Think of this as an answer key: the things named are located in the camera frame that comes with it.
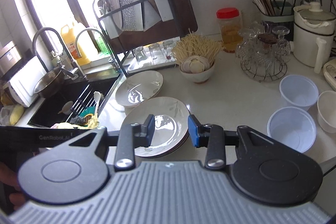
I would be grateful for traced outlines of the person's left hand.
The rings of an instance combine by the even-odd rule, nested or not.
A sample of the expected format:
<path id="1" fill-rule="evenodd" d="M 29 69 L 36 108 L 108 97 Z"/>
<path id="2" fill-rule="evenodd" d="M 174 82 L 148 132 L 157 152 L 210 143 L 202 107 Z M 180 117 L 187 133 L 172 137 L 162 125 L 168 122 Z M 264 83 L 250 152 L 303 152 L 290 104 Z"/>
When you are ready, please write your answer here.
<path id="1" fill-rule="evenodd" d="M 3 162 L 1 162 L 1 189 L 3 189 L 2 199 L 5 202 L 5 213 L 10 214 L 26 203 L 25 196 L 19 186 L 17 173 Z"/>

